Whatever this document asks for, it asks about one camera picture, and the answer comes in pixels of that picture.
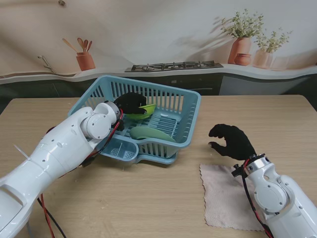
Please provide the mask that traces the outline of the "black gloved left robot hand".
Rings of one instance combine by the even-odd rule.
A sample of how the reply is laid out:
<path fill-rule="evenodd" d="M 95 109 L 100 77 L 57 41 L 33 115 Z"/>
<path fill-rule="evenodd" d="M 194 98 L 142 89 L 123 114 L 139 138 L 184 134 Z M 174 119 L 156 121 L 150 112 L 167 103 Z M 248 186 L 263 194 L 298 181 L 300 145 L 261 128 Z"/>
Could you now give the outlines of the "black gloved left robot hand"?
<path fill-rule="evenodd" d="M 118 97 L 114 103 L 124 114 L 146 114 L 145 106 L 147 98 L 141 94 L 130 92 Z"/>

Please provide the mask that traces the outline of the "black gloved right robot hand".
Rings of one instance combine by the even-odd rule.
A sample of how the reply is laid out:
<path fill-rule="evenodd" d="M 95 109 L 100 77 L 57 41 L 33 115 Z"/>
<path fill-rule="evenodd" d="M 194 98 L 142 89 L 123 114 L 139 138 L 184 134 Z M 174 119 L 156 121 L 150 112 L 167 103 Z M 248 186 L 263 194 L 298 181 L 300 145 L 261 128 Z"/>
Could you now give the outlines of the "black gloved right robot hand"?
<path fill-rule="evenodd" d="M 209 131 L 209 137 L 225 140 L 226 146 L 213 141 L 209 142 L 210 147 L 221 156 L 243 161 L 256 154 L 246 134 L 234 125 L 217 124 Z"/>

